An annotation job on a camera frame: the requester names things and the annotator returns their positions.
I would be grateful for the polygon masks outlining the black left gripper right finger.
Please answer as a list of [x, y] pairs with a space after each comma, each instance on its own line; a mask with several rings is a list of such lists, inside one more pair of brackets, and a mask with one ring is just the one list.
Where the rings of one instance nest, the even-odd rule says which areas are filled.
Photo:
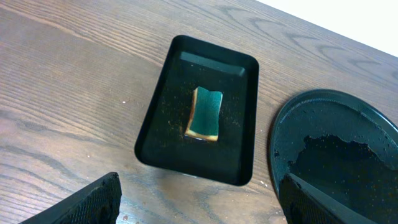
[[279, 183], [279, 202], [288, 223], [372, 223], [294, 174]]

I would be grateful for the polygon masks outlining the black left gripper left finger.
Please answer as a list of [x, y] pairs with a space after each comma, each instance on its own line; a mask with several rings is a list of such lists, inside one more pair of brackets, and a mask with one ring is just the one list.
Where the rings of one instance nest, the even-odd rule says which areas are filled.
[[115, 224], [121, 196], [119, 175], [110, 172], [22, 224]]

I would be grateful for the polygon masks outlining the yellow green scrub sponge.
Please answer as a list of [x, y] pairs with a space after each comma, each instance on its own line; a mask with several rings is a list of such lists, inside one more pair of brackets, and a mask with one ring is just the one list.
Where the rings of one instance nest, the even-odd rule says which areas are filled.
[[185, 135], [204, 141], [217, 141], [223, 94], [198, 86], [193, 91], [192, 106]]

